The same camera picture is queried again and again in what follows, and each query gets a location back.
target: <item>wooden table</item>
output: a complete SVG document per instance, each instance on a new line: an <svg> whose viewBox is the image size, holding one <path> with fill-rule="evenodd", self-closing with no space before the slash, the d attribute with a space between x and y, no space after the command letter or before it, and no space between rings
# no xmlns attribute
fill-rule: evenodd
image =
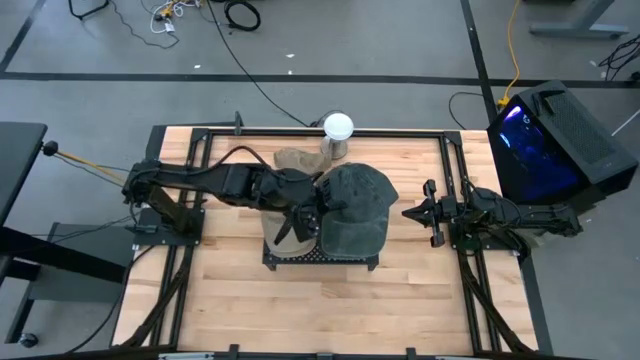
<svg viewBox="0 0 640 360"><path fill-rule="evenodd" d="M160 160L184 164L190 134L189 127L168 127ZM499 191L486 133L461 135L471 181ZM273 163L273 153L282 147L316 152L320 140L216 136L211 163L240 144ZM459 189L455 153L449 153ZM246 152L228 161L255 162ZM227 351L230 344L240 344L243 352L404 354L405 348L415 347L418 354L472 354L455 251L431 248L430 230L400 215L423 200L422 184L428 178L439 185L436 195L445 195L437 142L352 138L347 157L335 165L344 162L367 163L384 172L400 196L391 207L388 241L375 271L335 265L281 265L269 271L261 263L259 213L205 196L204 237L191 267L179 350ZM132 270L114 344L128 338L155 304L166 251L156 247ZM497 250L485 251L485 257L496 307L523 342L537 348L517 259ZM476 305L483 346L489 349L485 316ZM170 305L165 319L172 312ZM169 322L161 343L168 339Z"/></svg>

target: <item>chair leg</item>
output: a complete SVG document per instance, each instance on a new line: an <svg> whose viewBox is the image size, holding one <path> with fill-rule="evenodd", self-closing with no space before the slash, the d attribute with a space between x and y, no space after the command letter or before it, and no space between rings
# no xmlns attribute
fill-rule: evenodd
<svg viewBox="0 0 640 360"><path fill-rule="evenodd" d="M104 0L104 4L98 6L97 8L95 8L93 10L89 10L84 14L76 14L73 11L73 0L69 0L69 12L71 13L71 15L73 15L75 18L77 18L80 21L84 20L85 17L93 14L94 12L100 11L100 10L106 8L107 6L109 6L109 0Z"/></svg>

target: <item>baseball cap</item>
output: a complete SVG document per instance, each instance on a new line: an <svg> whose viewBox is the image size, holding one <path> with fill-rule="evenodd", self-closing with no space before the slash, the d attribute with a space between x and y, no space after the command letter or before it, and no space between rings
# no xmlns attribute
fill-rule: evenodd
<svg viewBox="0 0 640 360"><path fill-rule="evenodd" d="M325 205L320 248L332 258L365 258L382 250L389 207L398 200L391 181L366 164L340 165L320 179Z"/></svg>

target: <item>blue light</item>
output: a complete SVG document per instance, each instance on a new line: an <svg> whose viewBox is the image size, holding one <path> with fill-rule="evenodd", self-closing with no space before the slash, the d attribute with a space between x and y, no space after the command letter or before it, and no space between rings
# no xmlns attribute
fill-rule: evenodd
<svg viewBox="0 0 640 360"><path fill-rule="evenodd" d="M509 144L509 139L507 139L506 136L504 136L503 133L500 133L500 137L502 138L502 140L504 141L505 144L507 144L508 148L511 148L511 144Z"/></svg>
<svg viewBox="0 0 640 360"><path fill-rule="evenodd" d="M520 114L520 112L522 112L522 109L520 108L520 106L516 106L513 109L511 109L511 111L509 111L509 114L504 119L505 120L510 119L510 118Z"/></svg>

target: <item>concrete floor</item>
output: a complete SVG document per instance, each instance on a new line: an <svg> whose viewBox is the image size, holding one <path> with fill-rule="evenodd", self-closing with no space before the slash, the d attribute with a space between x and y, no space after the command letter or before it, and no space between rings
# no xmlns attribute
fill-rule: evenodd
<svg viewBox="0 0 640 360"><path fill-rule="evenodd" d="M169 44L149 32L149 15L138 1L115 0L125 19L148 41ZM100 0L76 0L78 11ZM599 80L600 61L616 42L532 37L534 20L571 18L586 1L520 7L514 24L516 53L525 79ZM0 48L6 49L35 0L3 0ZM268 0L256 2L263 25L255 33L233 32L231 47L253 74L420 75L476 78L459 2L448 0ZM513 76L506 27L513 0L474 0L475 17L491 78ZM221 19L221 7L216 5ZM618 0L603 21L640 32L640 3ZM129 36L109 7L84 23L65 1L48 0L13 58L9 72L241 74L213 24L186 9L175 21L180 43L163 51ZM624 79L635 68L622 71ZM415 84L264 83L274 101L310 122L331 109L352 115L360 127L456 128L447 100L474 86ZM503 88L494 88L495 98ZM640 89L575 89L576 96L609 129L640 107ZM46 139L94 162L129 167L142 158L154 124L230 121L239 110L247 125L295 126L251 83L0 80L5 121L43 122ZM479 97L458 97L454 112L470 129L488 125ZM636 156L640 121L617 138ZM585 232L534 251L554 351L557 355L632 359L640 323L640 243L636 241L640 183L601 203L583 217ZM47 232L53 221L101 224L122 217L119 190L58 160L40 157L9 217L8 225ZM13 316L25 284L8 280L0 290L0 333ZM0 345L0 356L68 350L104 318L110 304L37 302L26 329L41 344L32 349ZM105 348L113 321L85 349Z"/></svg>

